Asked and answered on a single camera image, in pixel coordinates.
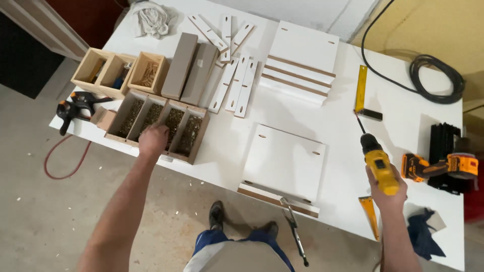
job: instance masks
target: yellow wall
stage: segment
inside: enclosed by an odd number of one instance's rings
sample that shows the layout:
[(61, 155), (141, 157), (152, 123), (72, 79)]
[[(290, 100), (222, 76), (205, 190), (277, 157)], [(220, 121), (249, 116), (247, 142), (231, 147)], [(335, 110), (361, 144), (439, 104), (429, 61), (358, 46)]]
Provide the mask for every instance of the yellow wall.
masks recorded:
[[(361, 46), (364, 31), (388, 2), (381, 1), (353, 45)], [(441, 59), (467, 81), (464, 109), (466, 101), (484, 104), (483, 0), (395, 0), (372, 26), (365, 48), (406, 61), (418, 54)]]

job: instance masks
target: dark doormat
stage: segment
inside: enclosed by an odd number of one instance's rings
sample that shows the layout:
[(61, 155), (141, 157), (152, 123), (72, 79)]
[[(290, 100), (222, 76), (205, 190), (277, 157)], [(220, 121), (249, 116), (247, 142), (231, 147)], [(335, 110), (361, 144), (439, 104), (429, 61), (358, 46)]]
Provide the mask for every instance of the dark doormat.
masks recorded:
[(0, 13), (0, 84), (35, 99), (63, 60)]

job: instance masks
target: white cloth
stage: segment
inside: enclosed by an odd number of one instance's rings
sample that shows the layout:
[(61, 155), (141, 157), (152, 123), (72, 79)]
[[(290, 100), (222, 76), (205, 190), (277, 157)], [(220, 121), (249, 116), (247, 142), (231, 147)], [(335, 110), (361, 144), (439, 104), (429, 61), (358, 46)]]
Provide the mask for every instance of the white cloth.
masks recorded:
[(170, 22), (176, 21), (178, 14), (163, 5), (142, 1), (131, 6), (131, 17), (135, 25), (135, 37), (149, 35), (161, 40), (168, 34)]
[(226, 241), (207, 245), (183, 272), (290, 272), (279, 255), (264, 242)]

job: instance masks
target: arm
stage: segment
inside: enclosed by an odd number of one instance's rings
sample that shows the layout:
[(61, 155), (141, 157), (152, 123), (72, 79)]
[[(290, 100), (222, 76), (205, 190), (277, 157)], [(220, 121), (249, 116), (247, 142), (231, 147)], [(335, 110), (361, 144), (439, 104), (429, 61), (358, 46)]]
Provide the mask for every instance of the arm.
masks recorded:
[(371, 196), (380, 209), (383, 223), (383, 256), (381, 271), (383, 272), (421, 272), (418, 257), (413, 251), (407, 225), (403, 217), (403, 204), (407, 198), (407, 184), (403, 181), (398, 170), (392, 165), (393, 173), (400, 182), (400, 189), (394, 196), (387, 196), (378, 189), (369, 167), (366, 173), (371, 186)]
[(94, 228), (79, 260), (79, 272), (128, 271), (151, 173), (165, 149), (167, 136), (166, 126), (154, 125), (139, 137), (139, 156)]

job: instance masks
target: shoe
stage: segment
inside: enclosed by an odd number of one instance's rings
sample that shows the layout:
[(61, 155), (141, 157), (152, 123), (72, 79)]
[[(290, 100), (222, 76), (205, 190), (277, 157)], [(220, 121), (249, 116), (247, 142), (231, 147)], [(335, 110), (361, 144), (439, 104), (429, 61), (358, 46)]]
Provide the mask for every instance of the shoe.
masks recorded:
[(271, 236), (274, 240), (277, 238), (277, 234), (279, 233), (279, 226), (275, 221), (270, 221), (269, 223), (257, 229), (269, 234), (269, 236)]
[(209, 212), (210, 230), (224, 230), (224, 205), (222, 202), (216, 201), (212, 204)]

